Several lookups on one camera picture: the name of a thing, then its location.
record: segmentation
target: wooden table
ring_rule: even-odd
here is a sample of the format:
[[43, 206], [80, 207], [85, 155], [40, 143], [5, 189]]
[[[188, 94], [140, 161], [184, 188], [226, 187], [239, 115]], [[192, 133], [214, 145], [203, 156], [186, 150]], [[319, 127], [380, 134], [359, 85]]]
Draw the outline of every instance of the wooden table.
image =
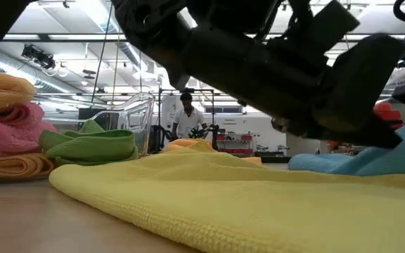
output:
[[197, 252], [100, 212], [48, 181], [0, 184], [0, 252]]

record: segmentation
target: man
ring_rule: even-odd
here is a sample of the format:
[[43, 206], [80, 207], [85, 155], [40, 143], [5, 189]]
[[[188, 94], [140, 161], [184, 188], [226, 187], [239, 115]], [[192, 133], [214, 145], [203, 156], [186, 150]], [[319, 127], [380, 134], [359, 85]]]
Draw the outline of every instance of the man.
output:
[[206, 123], [204, 123], [203, 113], [191, 105], [192, 100], [193, 98], [189, 93], [181, 95], [181, 102], [184, 108], [176, 111], [172, 130], [173, 135], [178, 138], [188, 138], [191, 129], [198, 127], [199, 124], [201, 124], [203, 129], [207, 128]]

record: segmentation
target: pink towel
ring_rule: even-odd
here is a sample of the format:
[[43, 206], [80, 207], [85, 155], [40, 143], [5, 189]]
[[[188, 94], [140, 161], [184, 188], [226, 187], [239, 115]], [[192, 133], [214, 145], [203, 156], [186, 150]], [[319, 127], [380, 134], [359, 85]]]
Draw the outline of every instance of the pink towel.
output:
[[38, 140], [43, 130], [56, 131], [52, 124], [41, 121], [43, 116], [35, 103], [0, 111], [0, 157], [40, 153]]
[[33, 104], [17, 104], [11, 108], [0, 109], [0, 122], [9, 126], [29, 124]]

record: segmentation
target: light blue towel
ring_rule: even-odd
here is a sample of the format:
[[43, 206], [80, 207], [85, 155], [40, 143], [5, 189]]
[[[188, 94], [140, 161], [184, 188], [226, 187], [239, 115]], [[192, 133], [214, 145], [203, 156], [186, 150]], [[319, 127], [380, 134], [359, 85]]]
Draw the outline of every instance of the light blue towel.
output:
[[341, 154], [296, 155], [290, 160], [288, 168], [356, 176], [405, 174], [405, 126], [397, 133], [403, 141], [393, 150], [372, 147], [356, 157]]

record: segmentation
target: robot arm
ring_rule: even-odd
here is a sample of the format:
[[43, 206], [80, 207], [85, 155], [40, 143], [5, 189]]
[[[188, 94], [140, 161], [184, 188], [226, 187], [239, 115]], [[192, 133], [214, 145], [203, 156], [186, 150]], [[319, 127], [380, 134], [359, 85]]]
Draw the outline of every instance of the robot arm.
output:
[[[193, 76], [271, 115], [275, 129], [305, 138], [385, 148], [401, 141], [373, 106], [404, 44], [374, 34], [327, 66], [324, 53], [359, 24], [337, 1], [315, 16], [307, 0], [290, 1], [288, 30], [266, 44], [281, 0], [112, 2], [126, 37], [167, 69], [176, 89]], [[184, 7], [197, 27], [181, 19]]]

